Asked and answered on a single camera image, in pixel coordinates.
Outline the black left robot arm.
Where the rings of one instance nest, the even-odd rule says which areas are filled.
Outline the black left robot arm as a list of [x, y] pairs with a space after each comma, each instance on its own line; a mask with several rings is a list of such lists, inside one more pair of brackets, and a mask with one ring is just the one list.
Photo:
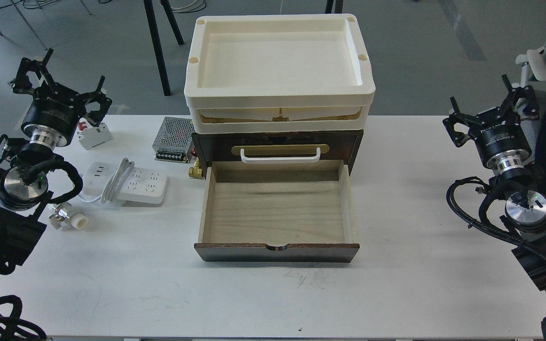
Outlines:
[[[0, 136], [0, 274], [25, 263], [46, 224], [39, 221], [49, 204], [77, 197], [83, 180], [71, 163], [54, 153], [70, 144], [80, 119], [97, 127], [112, 100], [102, 90], [79, 93], [54, 81], [47, 69], [53, 54], [42, 60], [22, 58], [11, 80], [14, 93], [32, 96], [21, 130], [25, 138]], [[22, 300], [0, 296], [0, 341], [47, 341], [42, 328], [21, 318]]]

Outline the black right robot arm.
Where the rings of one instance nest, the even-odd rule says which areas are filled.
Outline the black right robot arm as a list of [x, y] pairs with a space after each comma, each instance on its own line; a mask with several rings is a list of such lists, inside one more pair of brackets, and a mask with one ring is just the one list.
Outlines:
[[[514, 86], [502, 75], [507, 96], [497, 107], [477, 115], [452, 112], [443, 125], [456, 147], [476, 145], [484, 168], [496, 171], [488, 181], [472, 176], [455, 180], [446, 192], [449, 208], [468, 227], [514, 245], [512, 253], [536, 285], [546, 289], [546, 175], [528, 163], [532, 149], [521, 123], [539, 118], [533, 87]], [[546, 316], [541, 329], [546, 340]]]

